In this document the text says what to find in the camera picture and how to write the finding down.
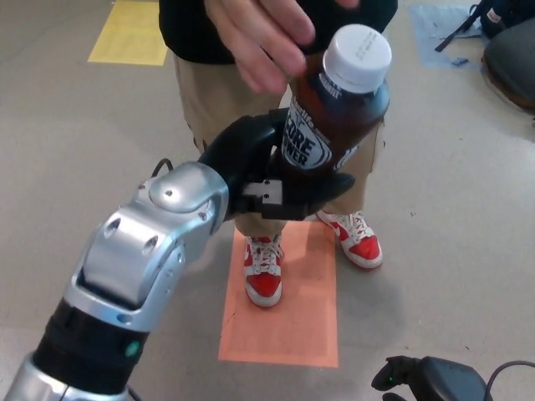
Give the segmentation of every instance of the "sneaker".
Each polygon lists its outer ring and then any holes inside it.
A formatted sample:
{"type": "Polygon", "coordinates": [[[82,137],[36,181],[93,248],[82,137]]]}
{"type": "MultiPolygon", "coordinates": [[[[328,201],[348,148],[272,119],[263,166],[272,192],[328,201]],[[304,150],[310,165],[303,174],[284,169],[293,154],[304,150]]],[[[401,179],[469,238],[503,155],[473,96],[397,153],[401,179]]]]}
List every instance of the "sneaker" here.
{"type": "Polygon", "coordinates": [[[345,255],[362,269],[375,269],[383,262],[383,251],[374,231],[358,211],[349,216],[319,211],[316,216],[340,239],[345,255]]]}
{"type": "Polygon", "coordinates": [[[259,307],[272,307],[283,293],[281,264],[284,254],[280,242],[280,234],[246,239],[245,290],[259,307]]]}

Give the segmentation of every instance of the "orange square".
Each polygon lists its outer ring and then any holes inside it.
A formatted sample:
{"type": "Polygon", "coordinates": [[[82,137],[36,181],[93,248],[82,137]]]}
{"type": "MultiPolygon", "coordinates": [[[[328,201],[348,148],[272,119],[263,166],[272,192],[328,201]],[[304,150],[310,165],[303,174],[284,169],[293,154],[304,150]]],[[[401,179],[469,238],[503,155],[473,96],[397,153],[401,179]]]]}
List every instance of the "orange square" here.
{"type": "Polygon", "coordinates": [[[334,234],[323,223],[291,222],[282,247],[281,300],[257,307],[245,292],[245,239],[235,231],[219,359],[337,368],[334,234]]]}

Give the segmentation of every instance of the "gray floor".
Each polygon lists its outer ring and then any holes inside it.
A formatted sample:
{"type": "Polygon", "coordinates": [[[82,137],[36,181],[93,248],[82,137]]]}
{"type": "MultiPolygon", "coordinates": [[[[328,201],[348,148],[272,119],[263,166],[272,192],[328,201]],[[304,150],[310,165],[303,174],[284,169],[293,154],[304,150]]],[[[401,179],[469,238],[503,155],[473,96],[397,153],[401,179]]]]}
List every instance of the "gray floor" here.
{"type": "MultiPolygon", "coordinates": [[[[92,229],[159,158],[197,157],[169,59],[86,63],[110,7],[0,0],[0,394],[92,229]]],[[[145,400],[378,400],[369,383],[390,355],[452,358],[485,378],[535,360],[535,131],[477,71],[421,67],[405,4],[390,38],[393,101],[366,206],[385,264],[365,275],[339,258],[339,369],[217,361],[227,224],[135,371],[145,400]]],[[[531,399],[533,375],[505,372],[495,399],[531,399]]]]}

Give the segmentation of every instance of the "green led light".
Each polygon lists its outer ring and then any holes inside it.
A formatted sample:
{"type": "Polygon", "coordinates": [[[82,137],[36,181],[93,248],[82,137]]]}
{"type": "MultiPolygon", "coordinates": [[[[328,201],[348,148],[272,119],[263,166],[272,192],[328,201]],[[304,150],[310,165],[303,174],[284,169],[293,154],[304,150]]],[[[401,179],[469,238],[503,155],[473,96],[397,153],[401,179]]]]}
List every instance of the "green led light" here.
{"type": "Polygon", "coordinates": [[[134,357],[141,348],[141,344],[139,341],[133,341],[132,343],[128,344],[128,347],[126,347],[125,350],[125,356],[127,357],[134,357]]]}

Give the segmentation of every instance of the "black shirt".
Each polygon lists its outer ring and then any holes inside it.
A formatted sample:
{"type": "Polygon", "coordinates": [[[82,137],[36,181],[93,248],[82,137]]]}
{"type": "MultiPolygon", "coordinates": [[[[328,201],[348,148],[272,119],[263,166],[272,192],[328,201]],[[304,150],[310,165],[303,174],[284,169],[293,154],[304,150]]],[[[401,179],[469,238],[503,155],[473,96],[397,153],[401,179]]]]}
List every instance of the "black shirt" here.
{"type": "MultiPolygon", "coordinates": [[[[397,0],[361,0],[355,10],[344,9],[334,0],[298,3],[316,27],[314,43],[303,49],[306,54],[324,51],[334,33],[348,23],[383,32],[398,8],[397,0]]],[[[167,47],[180,58],[193,63],[234,62],[206,16],[203,0],[160,0],[160,30],[167,47]]]]}

